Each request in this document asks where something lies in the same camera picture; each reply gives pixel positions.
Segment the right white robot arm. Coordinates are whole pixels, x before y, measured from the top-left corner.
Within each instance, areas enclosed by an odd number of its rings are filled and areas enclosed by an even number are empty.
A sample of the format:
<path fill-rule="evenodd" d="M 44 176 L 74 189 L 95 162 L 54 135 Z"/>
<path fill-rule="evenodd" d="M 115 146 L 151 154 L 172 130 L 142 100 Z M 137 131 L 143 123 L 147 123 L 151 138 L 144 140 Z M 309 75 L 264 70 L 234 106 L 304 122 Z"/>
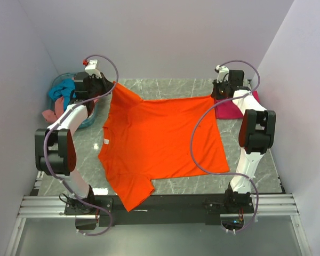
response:
<path fill-rule="evenodd" d="M 274 143 L 276 113 L 263 107 L 255 99 L 251 89 L 243 85 L 242 70 L 230 70 L 218 65 L 215 71 L 218 76 L 213 81 L 211 97 L 220 104 L 230 99 L 243 115 L 238 135 L 241 155 L 236 174 L 225 191 L 223 200 L 225 210 L 235 213 L 252 205 L 251 181 L 263 155 Z"/>

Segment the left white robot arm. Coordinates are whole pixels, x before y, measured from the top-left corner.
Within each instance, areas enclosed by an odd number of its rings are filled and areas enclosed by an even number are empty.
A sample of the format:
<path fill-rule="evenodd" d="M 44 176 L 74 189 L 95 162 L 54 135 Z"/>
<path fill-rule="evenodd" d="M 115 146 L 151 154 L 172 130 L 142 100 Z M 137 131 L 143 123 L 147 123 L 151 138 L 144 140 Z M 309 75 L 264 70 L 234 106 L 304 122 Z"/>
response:
<path fill-rule="evenodd" d="M 94 112 L 95 102 L 108 95 L 114 84 L 100 71 L 77 73 L 72 82 L 74 88 L 66 110 L 48 128 L 35 132 L 35 162 L 39 171 L 54 177 L 67 189 L 66 204 L 83 214 L 91 214 L 103 208 L 76 169 L 73 134 Z"/>

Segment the orange t-shirt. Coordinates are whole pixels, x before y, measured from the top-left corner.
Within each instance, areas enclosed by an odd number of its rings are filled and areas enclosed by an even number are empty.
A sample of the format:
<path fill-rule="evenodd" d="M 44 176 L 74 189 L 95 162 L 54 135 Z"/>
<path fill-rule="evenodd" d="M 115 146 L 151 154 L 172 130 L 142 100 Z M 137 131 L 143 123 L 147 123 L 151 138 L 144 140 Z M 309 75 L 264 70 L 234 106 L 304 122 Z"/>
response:
<path fill-rule="evenodd" d="M 144 100 L 115 87 L 98 158 L 126 210 L 154 192 L 153 180 L 229 171 L 213 103 L 210 96 Z"/>

